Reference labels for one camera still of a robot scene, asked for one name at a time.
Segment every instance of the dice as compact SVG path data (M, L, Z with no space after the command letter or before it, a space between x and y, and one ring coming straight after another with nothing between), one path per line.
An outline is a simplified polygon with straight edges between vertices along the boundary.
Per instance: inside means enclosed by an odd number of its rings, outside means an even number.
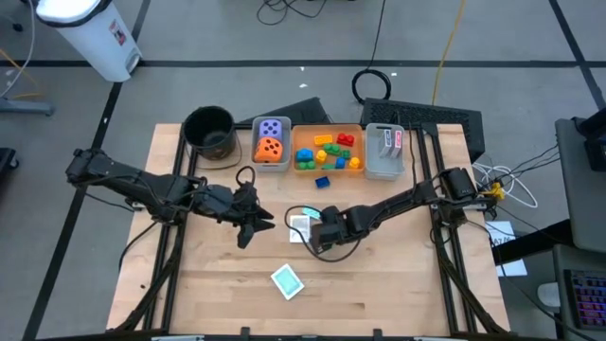
M255 152L255 162L257 163L277 163L282 157L282 142L272 137L263 137L258 141L257 151Z
M258 139L263 137L275 138L278 141L282 140L282 122L279 119L264 119L258 126Z

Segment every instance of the white cable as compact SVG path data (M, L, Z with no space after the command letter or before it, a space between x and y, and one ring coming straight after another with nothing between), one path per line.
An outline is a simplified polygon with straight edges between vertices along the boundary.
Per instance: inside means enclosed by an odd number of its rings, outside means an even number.
M19 70L19 72L17 73L17 76L15 76L15 78L12 80L12 82L9 84L9 86L7 86L7 88L4 90L2 95L0 95L0 99L3 99L4 96L10 91L10 89L12 89L12 87L15 85L15 83L19 80L19 77L21 77L23 70L26 69L27 65L29 64L29 61L31 60L31 55L34 52L34 43L36 42L36 27L35 27L36 17L34 15L35 8L34 8L34 4L31 0L27 0L27 1L29 2L29 9L31 12L31 42L29 43L29 53L27 53L26 62L23 63L23 65L21 66L21 70Z
M508 176L511 177L511 187L509 187L509 189L504 189L505 191L505 195L507 195L509 198L517 201L518 203L530 207L530 208L537 208L539 207L539 202L537 201L537 199L534 197L534 195L532 195L532 192L530 191L530 189L528 189L528 187L526 187L526 185L524 185L522 183L522 181L520 181L520 179L518 179L514 174L511 174L511 169L509 167L506 166L487 166L487 165L482 165L481 163L474 163L472 165L472 167L481 172L482 174L484 174L484 176L482 176L482 179L480 179L480 181L476 181L475 183L477 185L483 186L485 185L487 182L489 182L490 180L490 173L492 171L494 172L500 172L503 174L507 174ZM522 189L526 192L526 194L528 194L528 197L530 197L530 199L532 200L532 204L525 202L524 200L521 200L520 198L516 197L515 195L511 194L511 192L513 191L514 185L515 184L520 185L520 187L522 187Z

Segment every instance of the black keyboard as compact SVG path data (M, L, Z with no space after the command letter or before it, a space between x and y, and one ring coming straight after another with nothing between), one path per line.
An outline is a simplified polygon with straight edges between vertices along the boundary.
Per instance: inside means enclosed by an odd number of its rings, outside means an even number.
M606 273L564 270L564 280L577 328L606 331Z
M438 107L386 99L365 99L361 123L447 123L463 127L472 162L484 151L482 114L478 111Z

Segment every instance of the wooden tabletop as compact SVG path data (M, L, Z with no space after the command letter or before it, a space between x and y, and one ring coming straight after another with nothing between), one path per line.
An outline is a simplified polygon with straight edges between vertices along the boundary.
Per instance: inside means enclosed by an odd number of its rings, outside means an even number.
M179 139L178 124L158 124L151 142L146 171L170 173ZM459 125L440 125L439 135L446 168L471 164ZM250 131L238 131L242 149L240 167L250 164ZM408 133L405 136L408 146ZM431 140L426 137L432 172L436 174ZM416 170L422 180L417 137L413 133ZM448 335L436 250L429 240L429 209L419 207L381 225L364 239L347 260L324 263L300 243L289 243L283 215L289 206L371 205L412 187L412 159L403 148L406 172L395 182L332 176L329 188L318 190L312 177L285 173L257 173L255 187L264 208L276 217L276 228L255 235L244 250L236 246L238 229L218 225L190 214L186 243L173 307L171 333L322 334L369 336L376 328L383 334ZM237 161L238 150L224 164ZM216 167L200 161L198 167ZM210 184L236 188L229 170L197 170ZM468 218L484 224L478 212ZM146 212L134 214L130 239L150 224ZM150 285L160 228L129 251L116 286L108 328L122 322ZM508 329L503 297L492 260L486 231L472 224L458 229L472 291L494 320ZM325 254L337 258L352 244ZM289 263L305 284L290 301L284 299L270 276ZM453 286L460 330L465 330L460 299ZM154 321L159 326L165 293L159 295Z

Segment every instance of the white container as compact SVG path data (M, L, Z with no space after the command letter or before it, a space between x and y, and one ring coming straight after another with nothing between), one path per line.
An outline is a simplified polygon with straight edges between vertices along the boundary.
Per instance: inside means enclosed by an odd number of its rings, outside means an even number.
M141 59L131 32L109 0L41 0L36 13L107 81L127 81Z
M265 119L277 119L282 122L282 157L280 157L279 163L257 163L255 162L255 151L257 150L258 144L258 127L261 121ZM292 134L291 134L291 119L288 117L256 117L253 120L253 141L252 150L250 152L251 161L253 167L257 171L286 171L291 163L291 149L293 148Z
M396 131L401 131L402 142L401 151L396 157L390 157L391 153L387 156L380 157L379 151L383 142L383 131L391 130L392 134ZM391 180L394 181L398 176L404 173L404 129L400 125L396 124L382 124L382 123L369 123L366 125L366 139L365 139L365 154L366 162L364 167L364 174L367 179L376 180Z

